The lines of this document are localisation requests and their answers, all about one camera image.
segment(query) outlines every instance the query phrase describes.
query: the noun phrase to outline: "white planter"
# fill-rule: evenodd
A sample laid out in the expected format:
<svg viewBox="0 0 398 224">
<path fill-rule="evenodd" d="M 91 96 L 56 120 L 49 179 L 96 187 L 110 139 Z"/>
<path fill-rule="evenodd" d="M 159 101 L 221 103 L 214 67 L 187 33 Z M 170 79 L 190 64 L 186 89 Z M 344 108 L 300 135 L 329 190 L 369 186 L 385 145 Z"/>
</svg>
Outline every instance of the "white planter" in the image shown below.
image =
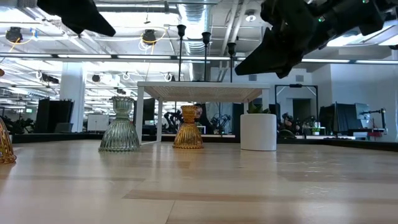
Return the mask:
<svg viewBox="0 0 398 224">
<path fill-rule="evenodd" d="M 241 115 L 241 149 L 275 151 L 276 137 L 276 115 Z"/>
</svg>

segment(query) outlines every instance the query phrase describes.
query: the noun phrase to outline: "ribbed glass vase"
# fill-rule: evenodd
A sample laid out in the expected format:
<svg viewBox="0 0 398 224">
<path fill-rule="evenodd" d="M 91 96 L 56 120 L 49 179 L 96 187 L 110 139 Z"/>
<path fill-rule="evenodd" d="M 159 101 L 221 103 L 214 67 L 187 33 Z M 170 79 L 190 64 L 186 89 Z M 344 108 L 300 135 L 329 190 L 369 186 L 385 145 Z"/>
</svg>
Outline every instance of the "ribbed glass vase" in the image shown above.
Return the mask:
<svg viewBox="0 0 398 224">
<path fill-rule="evenodd" d="M 184 123 L 178 131 L 173 147 L 176 149 L 203 149 L 203 141 L 198 127 L 195 125 L 197 106 L 182 106 Z"/>
<path fill-rule="evenodd" d="M 99 151 L 132 152 L 139 149 L 136 127 L 129 119 L 134 100 L 126 96 L 112 97 L 116 119 L 106 130 Z"/>
<path fill-rule="evenodd" d="M 16 159 L 6 125 L 0 118 L 0 164 L 13 163 Z"/>
</svg>

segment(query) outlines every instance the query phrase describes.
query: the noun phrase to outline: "clear glass vase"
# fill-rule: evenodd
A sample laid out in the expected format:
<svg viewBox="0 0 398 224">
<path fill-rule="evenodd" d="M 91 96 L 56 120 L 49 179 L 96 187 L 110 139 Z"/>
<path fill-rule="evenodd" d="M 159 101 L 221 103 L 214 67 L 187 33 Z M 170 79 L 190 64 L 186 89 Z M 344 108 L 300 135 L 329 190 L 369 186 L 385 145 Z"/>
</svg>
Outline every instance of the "clear glass vase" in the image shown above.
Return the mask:
<svg viewBox="0 0 398 224">
<path fill-rule="evenodd" d="M 129 119 L 134 100 L 126 96 L 112 97 L 116 119 L 106 130 L 99 151 L 132 152 L 139 149 L 136 127 Z"/>
<path fill-rule="evenodd" d="M 16 159 L 6 125 L 0 118 L 0 164 L 13 163 Z"/>
<path fill-rule="evenodd" d="M 182 106 L 184 123 L 181 125 L 173 147 L 176 149 L 203 149 L 200 131 L 195 125 L 197 106 Z"/>
</svg>

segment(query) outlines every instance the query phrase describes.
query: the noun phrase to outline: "desk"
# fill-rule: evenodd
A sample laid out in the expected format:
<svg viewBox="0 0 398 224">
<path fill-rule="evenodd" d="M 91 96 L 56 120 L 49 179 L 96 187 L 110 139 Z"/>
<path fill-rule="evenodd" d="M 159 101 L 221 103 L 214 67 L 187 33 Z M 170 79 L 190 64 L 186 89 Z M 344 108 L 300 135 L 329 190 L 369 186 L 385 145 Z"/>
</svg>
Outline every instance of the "desk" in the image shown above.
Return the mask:
<svg viewBox="0 0 398 224">
<path fill-rule="evenodd" d="M 144 93 L 159 101 L 158 114 L 162 114 L 163 101 L 230 102 L 244 103 L 244 111 L 249 102 L 262 96 L 262 104 L 269 105 L 269 85 L 258 83 L 219 83 L 219 82 L 137 82 L 137 122 L 136 129 L 140 144 L 142 141 L 142 116 Z M 156 142 L 162 140 L 162 123 L 157 123 Z"/>
</svg>

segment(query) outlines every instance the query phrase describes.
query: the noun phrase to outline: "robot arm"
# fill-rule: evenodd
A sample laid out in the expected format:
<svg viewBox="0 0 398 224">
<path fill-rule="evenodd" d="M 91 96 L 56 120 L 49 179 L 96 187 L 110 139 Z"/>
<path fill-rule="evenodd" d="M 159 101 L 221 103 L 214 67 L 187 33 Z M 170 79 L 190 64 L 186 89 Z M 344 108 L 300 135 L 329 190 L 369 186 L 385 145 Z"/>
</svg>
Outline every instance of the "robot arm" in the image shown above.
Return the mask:
<svg viewBox="0 0 398 224">
<path fill-rule="evenodd" d="M 266 29 L 260 46 L 236 67 L 236 74 L 275 72 L 284 78 L 304 55 L 355 27 L 362 35 L 381 30 L 383 12 L 397 4 L 398 0 L 327 0 L 320 5 L 266 0 L 261 4 L 261 18 L 272 28 Z"/>
</svg>

